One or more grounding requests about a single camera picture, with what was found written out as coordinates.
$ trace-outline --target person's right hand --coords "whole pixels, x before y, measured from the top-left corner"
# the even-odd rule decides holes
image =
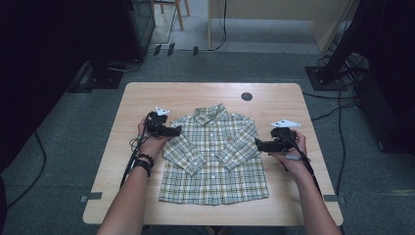
[[[299,149],[307,156],[307,150],[305,147],[305,139],[306,139],[305,136],[297,130],[293,130],[293,131],[295,131],[297,134],[297,144],[299,146]],[[290,172],[291,176],[293,177],[294,181],[297,182],[297,180],[301,178],[302,176],[309,175],[309,172],[305,168],[305,165],[302,161],[286,159],[285,157],[286,155],[300,157],[300,153],[296,149],[293,149],[286,153],[273,152],[273,153],[268,153],[268,154],[278,159],[278,162],[280,163],[281,168],[285,168],[285,167],[287,168],[287,170]]]

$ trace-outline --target black device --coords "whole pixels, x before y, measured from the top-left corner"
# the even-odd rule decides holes
[[[177,127],[166,127],[163,125],[166,121],[167,116],[159,116],[156,112],[149,112],[145,122],[147,133],[154,137],[179,136],[181,125]]]
[[[289,127],[275,127],[271,130],[273,141],[261,141],[255,138],[255,144],[260,152],[288,152],[294,148],[297,135]]]

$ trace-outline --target table top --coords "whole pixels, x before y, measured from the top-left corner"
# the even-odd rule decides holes
[[[250,101],[242,99],[249,92]],[[156,106],[169,110],[169,121],[192,114],[196,108],[223,104],[255,122],[259,139],[272,140],[270,123],[283,118],[301,123],[295,127],[307,137],[307,153],[323,195],[335,195],[301,89],[294,83],[132,82],[124,91],[104,156],[92,187],[100,200],[87,202],[86,223],[103,221],[119,189],[131,156],[129,141],[137,136],[137,124]],[[303,225],[297,186],[275,158],[261,153],[269,198],[234,205],[199,206],[159,202],[165,159],[157,157],[149,181],[145,224],[187,225]],[[326,202],[338,225],[343,223],[338,202]]]

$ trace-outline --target forearm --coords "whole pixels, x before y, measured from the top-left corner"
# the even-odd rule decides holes
[[[305,230],[312,234],[341,234],[310,175],[296,181],[299,187]]]
[[[146,204],[147,171],[134,167],[122,185],[98,234],[141,234]]]

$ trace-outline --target shirt collar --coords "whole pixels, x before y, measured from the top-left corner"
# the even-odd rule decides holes
[[[214,124],[228,112],[223,104],[208,108],[197,108],[195,110],[195,119],[200,124]]]

